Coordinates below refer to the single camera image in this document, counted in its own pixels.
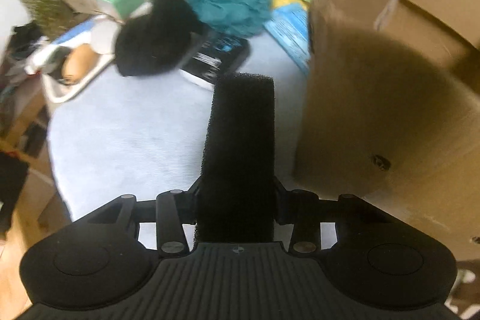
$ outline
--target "hole in cardboard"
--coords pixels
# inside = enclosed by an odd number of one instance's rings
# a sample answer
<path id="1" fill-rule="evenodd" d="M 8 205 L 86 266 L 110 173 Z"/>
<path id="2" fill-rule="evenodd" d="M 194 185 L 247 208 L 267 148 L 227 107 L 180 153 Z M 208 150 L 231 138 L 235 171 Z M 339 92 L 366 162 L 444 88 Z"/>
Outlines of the hole in cardboard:
<path id="1" fill-rule="evenodd" d="M 388 171 L 392 167 L 390 160 L 383 157 L 382 155 L 372 155 L 370 157 L 371 162 L 378 167 L 381 171 Z"/>

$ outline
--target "silver screw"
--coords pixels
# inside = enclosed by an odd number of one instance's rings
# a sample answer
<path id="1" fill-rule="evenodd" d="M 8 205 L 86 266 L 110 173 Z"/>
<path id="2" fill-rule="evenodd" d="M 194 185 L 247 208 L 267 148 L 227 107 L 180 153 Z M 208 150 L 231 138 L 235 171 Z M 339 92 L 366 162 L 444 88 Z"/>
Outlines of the silver screw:
<path id="1" fill-rule="evenodd" d="M 309 241 L 299 241 L 293 245 L 293 249 L 301 254 L 309 254 L 317 249 L 317 246 Z"/>
<path id="2" fill-rule="evenodd" d="M 184 245 L 178 241 L 169 241 L 162 245 L 162 251 L 167 254 L 177 254 L 183 251 Z"/>

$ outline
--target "ribbed black surface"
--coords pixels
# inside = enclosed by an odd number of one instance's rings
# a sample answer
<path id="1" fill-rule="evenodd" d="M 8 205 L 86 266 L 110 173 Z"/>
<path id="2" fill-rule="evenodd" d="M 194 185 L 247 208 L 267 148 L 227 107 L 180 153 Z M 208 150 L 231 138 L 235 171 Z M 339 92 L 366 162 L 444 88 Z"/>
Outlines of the ribbed black surface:
<path id="1" fill-rule="evenodd" d="M 291 257 L 278 243 L 238 247 L 200 243 L 184 258 L 163 260 L 140 291 L 109 307 L 67 312 L 35 305 L 20 319 L 457 319 L 441 304 L 404 312 L 370 308 L 333 288 L 313 259 Z"/>

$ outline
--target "torn cardboard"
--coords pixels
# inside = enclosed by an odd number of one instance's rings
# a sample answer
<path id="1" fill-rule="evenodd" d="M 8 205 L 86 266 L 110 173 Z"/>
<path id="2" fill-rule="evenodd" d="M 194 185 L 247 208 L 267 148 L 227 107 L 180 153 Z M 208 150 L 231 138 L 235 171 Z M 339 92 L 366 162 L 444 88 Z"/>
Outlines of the torn cardboard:
<path id="1" fill-rule="evenodd" d="M 314 0 L 295 178 L 480 258 L 480 1 Z"/>

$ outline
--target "brown cardboard box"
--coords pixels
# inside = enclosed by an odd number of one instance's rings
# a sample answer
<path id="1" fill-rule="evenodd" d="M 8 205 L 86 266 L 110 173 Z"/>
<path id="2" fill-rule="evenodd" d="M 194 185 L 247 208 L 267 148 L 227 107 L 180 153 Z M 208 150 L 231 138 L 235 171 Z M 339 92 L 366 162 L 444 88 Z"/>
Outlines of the brown cardboard box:
<path id="1" fill-rule="evenodd" d="M 295 177 L 480 258 L 480 0 L 314 0 Z"/>

